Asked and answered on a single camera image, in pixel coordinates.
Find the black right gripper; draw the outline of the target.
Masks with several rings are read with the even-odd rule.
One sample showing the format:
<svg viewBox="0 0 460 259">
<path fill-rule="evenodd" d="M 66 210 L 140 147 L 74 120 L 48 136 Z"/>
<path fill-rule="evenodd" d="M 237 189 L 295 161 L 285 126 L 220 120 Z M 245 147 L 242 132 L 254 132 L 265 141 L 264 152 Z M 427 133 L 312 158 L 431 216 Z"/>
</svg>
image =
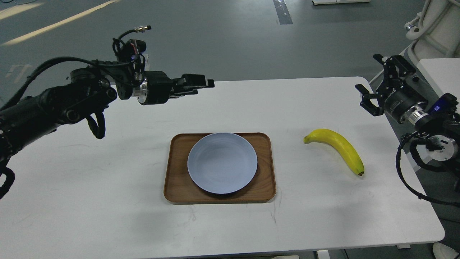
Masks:
<svg viewBox="0 0 460 259">
<path fill-rule="evenodd" d="M 387 113 L 397 123 L 403 124 L 408 121 L 409 114 L 414 110 L 427 107 L 428 100 L 406 82 L 409 77 L 415 76 L 416 69 L 404 56 L 384 57 L 374 54 L 372 57 L 383 66 L 383 70 L 378 72 L 372 81 L 381 75 L 383 81 L 377 88 L 377 94 L 370 93 L 362 84 L 355 85 L 361 94 L 362 108 L 374 117 Z M 372 103 L 373 99 L 377 100 L 378 106 Z"/>
</svg>

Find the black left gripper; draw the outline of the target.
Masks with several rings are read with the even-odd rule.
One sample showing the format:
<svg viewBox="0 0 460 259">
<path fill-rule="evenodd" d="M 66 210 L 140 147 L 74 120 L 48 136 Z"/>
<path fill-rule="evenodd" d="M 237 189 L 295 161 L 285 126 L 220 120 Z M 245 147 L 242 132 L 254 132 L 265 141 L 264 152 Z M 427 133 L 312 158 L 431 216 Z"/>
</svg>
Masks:
<svg viewBox="0 0 460 259">
<path fill-rule="evenodd" d="M 186 95 L 197 95 L 199 88 L 215 87 L 214 80 L 205 75 L 184 74 L 180 78 L 169 78 L 165 72 L 147 71 L 140 85 L 137 100 L 141 105 L 164 104 L 169 99 Z"/>
</svg>

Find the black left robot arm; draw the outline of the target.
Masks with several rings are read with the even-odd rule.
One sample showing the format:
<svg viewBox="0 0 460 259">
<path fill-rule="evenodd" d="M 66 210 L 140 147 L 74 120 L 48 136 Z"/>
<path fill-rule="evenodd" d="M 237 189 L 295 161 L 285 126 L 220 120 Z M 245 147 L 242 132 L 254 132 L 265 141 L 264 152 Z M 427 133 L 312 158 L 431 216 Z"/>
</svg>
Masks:
<svg viewBox="0 0 460 259">
<path fill-rule="evenodd" d="M 197 95 L 201 88 L 214 87 L 214 80 L 204 75 L 184 74 L 171 79 L 165 72 L 146 70 L 146 43 L 123 38 L 132 33 L 149 31 L 139 26 L 113 38 L 116 61 L 85 60 L 57 57 L 40 64 L 20 89 L 1 108 L 1 185 L 4 197 L 15 181 L 15 173 L 7 167 L 10 158 L 41 137 L 55 132 L 61 125 L 87 120 L 97 139 L 105 137 L 104 110 L 117 98 L 136 98 L 141 105 L 164 104 L 169 99 Z M 41 94 L 25 97 L 29 85 L 47 69 L 68 61 L 86 64 L 70 73 L 70 83 L 51 87 Z"/>
</svg>

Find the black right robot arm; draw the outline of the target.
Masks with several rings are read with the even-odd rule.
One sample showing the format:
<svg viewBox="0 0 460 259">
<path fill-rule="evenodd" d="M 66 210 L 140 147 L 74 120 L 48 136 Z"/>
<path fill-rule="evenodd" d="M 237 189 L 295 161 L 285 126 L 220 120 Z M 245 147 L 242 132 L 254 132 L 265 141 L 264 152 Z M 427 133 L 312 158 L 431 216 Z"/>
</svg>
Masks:
<svg viewBox="0 0 460 259">
<path fill-rule="evenodd" d="M 355 88 L 361 94 L 360 106 L 372 116 L 387 114 L 399 124 L 409 123 L 413 133 L 401 136 L 396 151 L 396 172 L 404 186 L 419 199 L 434 204 L 458 208 L 457 201 L 442 201 L 413 189 L 401 171 L 401 154 L 406 145 L 414 162 L 431 172 L 450 172 L 459 176 L 459 114 L 458 100 L 443 94 L 431 106 L 408 80 L 416 81 L 416 69 L 401 55 L 385 58 L 374 54 L 373 59 L 383 66 L 383 81 L 371 93 L 361 84 Z"/>
</svg>

